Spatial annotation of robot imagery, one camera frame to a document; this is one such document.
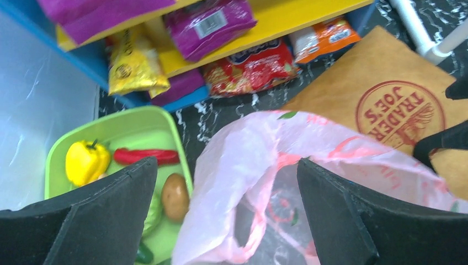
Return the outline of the bottom magenta snack bag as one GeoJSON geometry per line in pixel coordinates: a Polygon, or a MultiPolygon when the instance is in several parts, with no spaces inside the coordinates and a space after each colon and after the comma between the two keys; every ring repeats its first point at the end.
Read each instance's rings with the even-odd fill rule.
{"type": "Polygon", "coordinates": [[[170,89],[150,99],[151,104],[164,106],[181,99],[205,84],[200,71],[196,68],[168,79],[170,89]]]}

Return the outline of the yellow snack bag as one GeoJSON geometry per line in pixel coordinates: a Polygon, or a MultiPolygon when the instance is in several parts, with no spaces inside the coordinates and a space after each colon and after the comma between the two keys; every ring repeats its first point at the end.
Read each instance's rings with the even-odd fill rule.
{"type": "Polygon", "coordinates": [[[146,91],[153,98],[170,89],[159,54],[144,26],[125,29],[108,38],[108,94],[146,91]]]}

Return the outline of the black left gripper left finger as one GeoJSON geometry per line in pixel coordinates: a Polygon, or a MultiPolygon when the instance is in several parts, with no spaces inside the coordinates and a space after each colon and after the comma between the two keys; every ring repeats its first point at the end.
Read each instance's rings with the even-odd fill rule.
{"type": "Polygon", "coordinates": [[[20,210],[1,211],[2,264],[133,264],[157,178],[144,158],[20,210]]]}

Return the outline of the pink plastic grocery bag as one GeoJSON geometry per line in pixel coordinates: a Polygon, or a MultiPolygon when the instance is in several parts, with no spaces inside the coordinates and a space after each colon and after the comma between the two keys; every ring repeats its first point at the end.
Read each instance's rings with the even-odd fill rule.
{"type": "MultiPolygon", "coordinates": [[[[252,113],[212,137],[196,162],[173,264],[320,264],[297,167],[303,158],[323,166],[283,143],[287,118],[286,111],[252,113]]],[[[416,205],[467,215],[463,199],[416,205]]]]}

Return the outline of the yellow bell pepper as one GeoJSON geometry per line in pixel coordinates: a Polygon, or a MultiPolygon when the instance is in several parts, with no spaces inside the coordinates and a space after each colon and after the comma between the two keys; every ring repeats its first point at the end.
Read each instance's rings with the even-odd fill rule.
{"type": "Polygon", "coordinates": [[[97,139],[74,142],[65,157],[66,176],[75,186],[84,186],[98,180],[106,172],[110,160],[110,152],[97,139]]]}

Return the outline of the green cabbage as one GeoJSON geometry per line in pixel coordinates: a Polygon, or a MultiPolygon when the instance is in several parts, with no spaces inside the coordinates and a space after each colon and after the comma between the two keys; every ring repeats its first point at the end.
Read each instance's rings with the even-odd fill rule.
{"type": "Polygon", "coordinates": [[[144,221],[142,237],[148,236],[161,222],[163,215],[163,206],[160,196],[155,193],[152,196],[150,207],[144,221]]]}

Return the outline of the red Kopiko snack bag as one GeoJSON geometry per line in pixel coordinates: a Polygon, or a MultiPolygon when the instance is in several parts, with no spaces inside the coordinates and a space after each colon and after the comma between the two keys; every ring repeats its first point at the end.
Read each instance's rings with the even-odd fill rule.
{"type": "Polygon", "coordinates": [[[211,97],[233,97],[270,89],[296,78],[301,69],[280,38],[251,47],[201,68],[211,97]]]}

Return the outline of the orange white snack packet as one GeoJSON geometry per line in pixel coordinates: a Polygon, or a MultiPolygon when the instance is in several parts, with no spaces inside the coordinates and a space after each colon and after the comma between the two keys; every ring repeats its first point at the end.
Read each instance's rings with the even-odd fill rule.
{"type": "Polygon", "coordinates": [[[289,34],[295,62],[309,63],[318,57],[359,42],[361,37],[343,16],[289,34]]]}

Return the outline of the brown Trader Joe's tote bag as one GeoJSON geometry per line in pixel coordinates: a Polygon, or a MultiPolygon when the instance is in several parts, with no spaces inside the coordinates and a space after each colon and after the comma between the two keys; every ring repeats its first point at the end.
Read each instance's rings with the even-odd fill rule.
{"type": "Polygon", "coordinates": [[[445,95],[454,78],[374,28],[284,106],[283,143],[340,176],[421,205],[467,199],[467,152],[423,140],[467,121],[467,100],[445,95]]]}

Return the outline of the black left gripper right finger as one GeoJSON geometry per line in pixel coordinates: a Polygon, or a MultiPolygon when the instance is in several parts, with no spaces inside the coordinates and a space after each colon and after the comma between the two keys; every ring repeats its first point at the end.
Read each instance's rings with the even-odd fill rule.
{"type": "Polygon", "coordinates": [[[404,202],[301,159],[297,181],[320,264],[466,264],[467,215],[404,202]]]}

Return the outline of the magenta Toor snack bag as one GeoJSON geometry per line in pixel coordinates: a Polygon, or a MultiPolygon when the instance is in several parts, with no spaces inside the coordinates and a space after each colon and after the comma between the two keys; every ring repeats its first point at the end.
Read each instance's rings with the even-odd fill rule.
{"type": "Polygon", "coordinates": [[[40,0],[45,15],[76,43],[131,18],[169,7],[171,0],[40,0]]]}

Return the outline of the small magenta snack packet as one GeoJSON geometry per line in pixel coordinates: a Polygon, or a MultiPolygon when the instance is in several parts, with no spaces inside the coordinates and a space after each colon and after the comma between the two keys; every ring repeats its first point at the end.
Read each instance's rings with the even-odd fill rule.
{"type": "Polygon", "coordinates": [[[178,51],[192,62],[257,24],[248,1],[200,1],[164,15],[163,22],[178,51]]]}

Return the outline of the brown potato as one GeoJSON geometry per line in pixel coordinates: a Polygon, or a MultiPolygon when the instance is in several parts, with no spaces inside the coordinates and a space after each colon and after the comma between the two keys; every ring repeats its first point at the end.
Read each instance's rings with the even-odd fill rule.
{"type": "Polygon", "coordinates": [[[178,173],[169,175],[161,190],[161,202],[164,213],[172,222],[183,222],[188,210],[190,198],[185,178],[178,173]]]}

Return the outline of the green vegetable tray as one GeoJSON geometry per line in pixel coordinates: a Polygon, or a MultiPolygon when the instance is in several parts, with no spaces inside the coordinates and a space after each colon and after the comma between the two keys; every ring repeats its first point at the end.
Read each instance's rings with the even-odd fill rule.
{"type": "MultiPolygon", "coordinates": [[[[52,146],[45,167],[45,200],[77,189],[66,177],[65,156],[69,147],[77,141],[97,139],[110,152],[119,148],[129,150],[165,149],[178,152],[180,162],[158,165],[153,194],[160,194],[167,177],[179,173],[185,178],[189,192],[193,190],[192,178],[177,127],[172,116],[159,107],[138,107],[110,114],[80,126],[59,138],[52,146]]],[[[111,161],[107,176],[127,166],[111,161]]],[[[159,225],[140,242],[152,251],[153,264],[172,255],[180,225],[163,217],[159,225]]]]}

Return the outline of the green cucumber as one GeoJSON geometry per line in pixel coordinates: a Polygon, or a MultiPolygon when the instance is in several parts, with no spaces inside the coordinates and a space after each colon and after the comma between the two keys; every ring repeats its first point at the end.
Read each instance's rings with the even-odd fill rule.
{"type": "Polygon", "coordinates": [[[141,264],[151,264],[153,259],[154,255],[152,251],[144,244],[143,241],[141,241],[137,249],[135,262],[141,264]]]}

